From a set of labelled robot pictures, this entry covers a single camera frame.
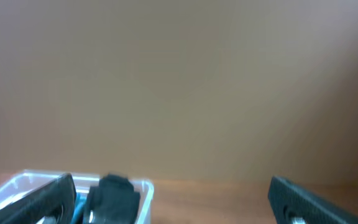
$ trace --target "beige wall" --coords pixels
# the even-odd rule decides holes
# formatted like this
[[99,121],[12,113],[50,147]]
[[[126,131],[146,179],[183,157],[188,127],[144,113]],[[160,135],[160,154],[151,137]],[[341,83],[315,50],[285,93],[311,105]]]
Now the beige wall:
[[358,181],[358,0],[0,0],[0,170]]

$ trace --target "black cloth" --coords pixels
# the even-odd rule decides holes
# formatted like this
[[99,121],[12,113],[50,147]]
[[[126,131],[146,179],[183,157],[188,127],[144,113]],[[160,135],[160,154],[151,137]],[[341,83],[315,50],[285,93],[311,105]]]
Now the black cloth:
[[83,223],[133,224],[139,209],[140,193],[127,178],[109,174],[90,187]]

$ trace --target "wooden table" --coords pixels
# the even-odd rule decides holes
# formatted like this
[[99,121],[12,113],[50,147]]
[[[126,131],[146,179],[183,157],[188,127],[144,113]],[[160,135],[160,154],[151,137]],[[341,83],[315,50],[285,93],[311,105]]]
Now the wooden table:
[[[0,184],[13,173],[0,173]],[[269,183],[154,180],[153,224],[276,223],[267,200]],[[306,188],[358,216],[358,187]]]

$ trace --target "plain wall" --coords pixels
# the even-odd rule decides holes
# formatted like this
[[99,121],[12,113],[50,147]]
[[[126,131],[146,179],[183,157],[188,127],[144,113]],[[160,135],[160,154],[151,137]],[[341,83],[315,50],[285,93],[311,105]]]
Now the plain wall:
[[358,0],[0,0],[0,170],[358,182]]

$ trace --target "plastic bin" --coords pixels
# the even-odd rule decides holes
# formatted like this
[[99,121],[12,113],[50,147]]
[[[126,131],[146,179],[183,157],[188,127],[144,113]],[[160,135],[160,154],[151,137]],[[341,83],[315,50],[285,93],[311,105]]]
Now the plastic bin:
[[[0,209],[12,202],[24,197],[27,193],[35,190],[44,184],[52,181],[66,172],[54,172],[43,170],[24,170],[16,174],[5,184],[0,186]],[[75,183],[77,193],[86,196],[89,187],[99,184],[99,175],[71,173]],[[136,191],[140,192],[139,211],[137,213],[136,224],[150,223],[150,210],[154,194],[154,186],[149,180],[131,180]]]

